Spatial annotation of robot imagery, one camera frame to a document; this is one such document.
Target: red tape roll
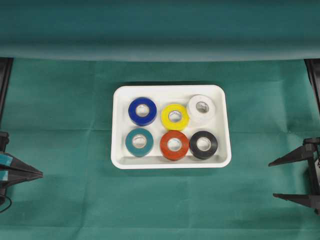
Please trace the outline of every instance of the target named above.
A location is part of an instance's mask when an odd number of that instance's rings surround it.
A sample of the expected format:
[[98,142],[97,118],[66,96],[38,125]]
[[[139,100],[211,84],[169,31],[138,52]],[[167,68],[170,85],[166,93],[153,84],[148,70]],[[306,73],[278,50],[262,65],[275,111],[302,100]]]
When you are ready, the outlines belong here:
[[[170,139],[179,139],[181,141],[181,148],[178,151],[171,151],[169,149],[168,142]],[[162,136],[160,140],[160,149],[165,158],[171,161],[177,161],[187,154],[189,149],[189,140],[182,132],[171,130]]]

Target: white tape roll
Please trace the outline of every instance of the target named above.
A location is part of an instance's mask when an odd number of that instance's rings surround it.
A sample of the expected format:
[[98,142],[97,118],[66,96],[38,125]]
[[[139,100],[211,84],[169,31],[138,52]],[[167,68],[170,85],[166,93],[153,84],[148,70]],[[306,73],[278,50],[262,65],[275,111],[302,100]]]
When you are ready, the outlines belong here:
[[186,110],[192,121],[202,123],[207,122],[214,117],[216,106],[209,97],[195,95],[189,100]]

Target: yellow tape roll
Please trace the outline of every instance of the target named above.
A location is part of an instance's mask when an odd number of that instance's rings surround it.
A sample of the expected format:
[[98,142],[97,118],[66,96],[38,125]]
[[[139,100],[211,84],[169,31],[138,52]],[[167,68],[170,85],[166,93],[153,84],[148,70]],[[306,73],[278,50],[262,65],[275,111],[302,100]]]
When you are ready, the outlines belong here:
[[[180,116],[177,121],[171,121],[170,116]],[[180,104],[170,104],[161,112],[162,125],[168,130],[182,131],[189,123],[187,109]]]

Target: green cloth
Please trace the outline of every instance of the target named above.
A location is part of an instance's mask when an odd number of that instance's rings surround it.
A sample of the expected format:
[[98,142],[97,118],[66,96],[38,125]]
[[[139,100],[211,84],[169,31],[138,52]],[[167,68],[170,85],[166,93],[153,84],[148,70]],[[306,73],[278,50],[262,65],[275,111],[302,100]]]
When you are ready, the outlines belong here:
[[[216,84],[226,94],[224,168],[121,170],[110,159],[114,91]],[[306,162],[268,163],[320,136],[302,60],[146,63],[16,59],[2,130],[7,151],[44,172],[8,190],[4,240],[317,239],[312,209],[272,193],[308,193]]]
[[320,58],[318,0],[7,0],[0,56],[116,61]]

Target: black tape roll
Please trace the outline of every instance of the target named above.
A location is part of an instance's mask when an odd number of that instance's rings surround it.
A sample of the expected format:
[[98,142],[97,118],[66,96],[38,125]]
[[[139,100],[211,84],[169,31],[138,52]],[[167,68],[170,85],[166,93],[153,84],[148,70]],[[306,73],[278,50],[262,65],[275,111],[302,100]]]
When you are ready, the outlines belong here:
[[[200,138],[206,138],[210,141],[210,146],[206,150],[201,150],[198,148],[197,142]],[[208,131],[198,131],[196,132],[189,141],[190,151],[198,159],[205,160],[210,158],[215,154],[218,148],[218,141],[216,137]]]

